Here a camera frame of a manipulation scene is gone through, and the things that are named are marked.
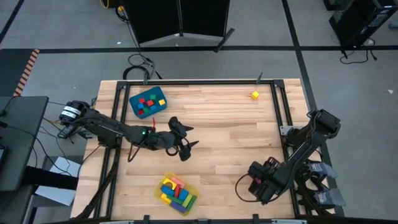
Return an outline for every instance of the blue tray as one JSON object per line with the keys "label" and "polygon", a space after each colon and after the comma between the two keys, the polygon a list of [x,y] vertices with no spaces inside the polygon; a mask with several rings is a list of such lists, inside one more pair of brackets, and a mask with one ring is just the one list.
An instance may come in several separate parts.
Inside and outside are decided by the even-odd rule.
{"label": "blue tray", "polygon": [[[156,99],[152,100],[152,102],[154,103],[155,108],[152,108],[150,106],[148,106],[148,102],[149,100],[151,100],[150,96],[151,95],[155,95]],[[145,100],[145,103],[142,104],[143,109],[139,108],[139,104],[140,104],[140,99],[143,98]],[[160,100],[164,100],[165,104],[160,105],[159,101]],[[162,89],[157,86],[157,87],[153,87],[150,90],[147,90],[145,92],[142,92],[138,95],[132,96],[130,98],[130,105],[132,107],[132,110],[134,112],[134,114],[139,118],[139,119],[144,119],[149,117],[150,115],[156,114],[159,111],[162,111],[164,109],[167,108],[167,100],[166,97],[163,94]]]}

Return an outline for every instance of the yellow block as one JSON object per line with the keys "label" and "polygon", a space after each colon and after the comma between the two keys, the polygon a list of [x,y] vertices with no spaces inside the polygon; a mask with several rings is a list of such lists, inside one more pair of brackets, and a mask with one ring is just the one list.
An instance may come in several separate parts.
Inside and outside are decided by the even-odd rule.
{"label": "yellow block", "polygon": [[191,201],[191,199],[192,199],[192,195],[188,194],[184,203],[182,203],[182,206],[184,206],[184,208],[186,208],[188,206],[189,202]]}
{"label": "yellow block", "polygon": [[166,202],[167,204],[172,203],[171,199],[169,199],[169,198],[167,197],[166,194],[162,194],[162,195],[160,196],[160,198],[161,198],[164,202]]}
{"label": "yellow block", "polygon": [[160,106],[162,106],[162,105],[164,105],[164,104],[166,104],[166,101],[164,101],[164,100],[159,100],[159,105],[160,105]]}
{"label": "yellow block", "polygon": [[177,184],[174,183],[174,182],[172,182],[169,178],[165,178],[165,179],[163,180],[163,184],[167,184],[167,183],[171,183],[171,184],[173,185],[172,190],[174,190],[175,187],[177,186]]}
{"label": "yellow block", "polygon": [[251,94],[251,98],[253,98],[253,99],[257,99],[257,98],[259,98],[259,96],[260,96],[260,93],[259,92],[257,92],[257,91],[255,91],[254,93],[252,93]]}

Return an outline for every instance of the wooden tabletop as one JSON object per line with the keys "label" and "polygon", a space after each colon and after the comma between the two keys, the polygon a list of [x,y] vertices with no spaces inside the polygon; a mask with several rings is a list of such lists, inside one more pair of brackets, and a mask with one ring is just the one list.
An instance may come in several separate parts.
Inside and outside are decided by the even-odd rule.
{"label": "wooden tabletop", "polygon": [[[307,104],[299,79],[285,79],[285,89],[295,126],[308,123]],[[102,81],[96,109],[111,116],[117,81]],[[153,86],[133,86],[130,96]],[[112,220],[151,219],[242,219],[293,218],[289,191],[268,205],[240,201],[234,185],[248,171],[253,161],[263,163],[272,156],[283,161],[282,148],[275,118],[271,88],[269,85],[167,85],[160,86],[167,97],[168,107],[154,115],[157,131],[169,131],[167,122],[176,116],[183,124],[194,127],[188,132],[189,141],[200,141],[188,161],[178,156],[170,157],[165,151],[141,149],[136,158],[128,163],[130,145],[124,141],[118,171]],[[258,91],[260,97],[253,100],[250,94]],[[285,116],[280,91],[278,99],[282,117]],[[121,116],[123,92],[119,102],[117,119]],[[152,126],[152,117],[138,119],[130,106],[127,107],[128,125]],[[87,144],[85,156],[97,147],[97,140]],[[104,150],[97,150],[83,164],[73,204],[72,217],[77,216],[98,189]],[[319,159],[314,154],[311,159]],[[195,186],[200,196],[190,214],[179,215],[153,196],[154,189],[164,172],[176,175]],[[250,178],[238,185],[242,198],[253,200],[248,192]]]}

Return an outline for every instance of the red block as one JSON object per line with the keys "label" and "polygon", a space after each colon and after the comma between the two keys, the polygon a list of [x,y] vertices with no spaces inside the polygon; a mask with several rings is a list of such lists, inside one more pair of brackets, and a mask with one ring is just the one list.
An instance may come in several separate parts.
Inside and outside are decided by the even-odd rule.
{"label": "red block", "polygon": [[151,107],[153,104],[154,104],[154,102],[153,102],[152,100],[149,100],[149,101],[147,102],[147,105],[150,106],[150,107]]}
{"label": "red block", "polygon": [[174,197],[178,198],[178,196],[180,195],[180,191],[181,191],[181,186],[177,184],[177,186],[175,186],[174,189]]}

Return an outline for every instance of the floor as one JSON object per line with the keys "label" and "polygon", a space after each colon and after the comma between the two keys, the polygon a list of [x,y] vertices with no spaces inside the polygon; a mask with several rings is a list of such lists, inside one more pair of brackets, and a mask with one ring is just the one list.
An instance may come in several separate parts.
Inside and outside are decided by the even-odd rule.
{"label": "floor", "polygon": [[[398,139],[394,134],[398,124],[398,51],[376,50],[377,61],[370,58],[367,63],[354,65],[341,64],[337,48],[295,51],[299,49],[297,44],[338,45],[328,23],[332,12],[326,11],[321,0],[287,0],[298,38],[295,43],[289,32],[284,1],[231,0],[228,27],[236,31],[226,45],[280,46],[287,50],[222,50],[218,54],[204,50],[158,51],[144,55],[156,62],[156,70],[164,78],[256,78],[261,72],[263,78],[301,78],[306,83],[308,100],[314,96],[318,108],[341,119],[341,131],[337,138],[328,141],[328,149],[339,174],[338,187],[346,200],[345,215],[398,219],[395,206],[398,180],[394,178],[398,176],[395,165]],[[7,24],[17,3],[17,0],[0,1],[0,29]],[[392,20],[398,20],[398,14]],[[390,21],[372,36],[377,45],[398,45],[398,30],[388,28]],[[175,37],[142,46],[216,43],[212,39]],[[45,95],[59,103],[90,101],[96,96],[101,80],[121,79],[131,53],[118,49],[123,51],[126,47],[134,47],[127,26],[113,10],[105,10],[90,0],[25,0],[0,43],[0,49],[43,52],[35,62],[23,95]],[[62,49],[74,49],[70,52],[77,53],[62,53],[67,52]],[[97,53],[79,49],[97,49]],[[362,60],[364,54],[358,51],[349,59]],[[304,63],[297,60],[297,55],[299,58],[302,55]],[[129,78],[141,77],[137,72]],[[61,109],[59,105],[49,105],[45,117],[57,119]],[[43,126],[56,133],[48,124]],[[54,139],[43,134],[39,138],[51,156],[62,155]],[[74,144],[60,141],[62,149],[68,156],[83,156],[84,139],[73,140]],[[38,155],[41,164],[44,154],[38,151]],[[69,214],[69,207],[41,208],[35,223],[66,220]]]}

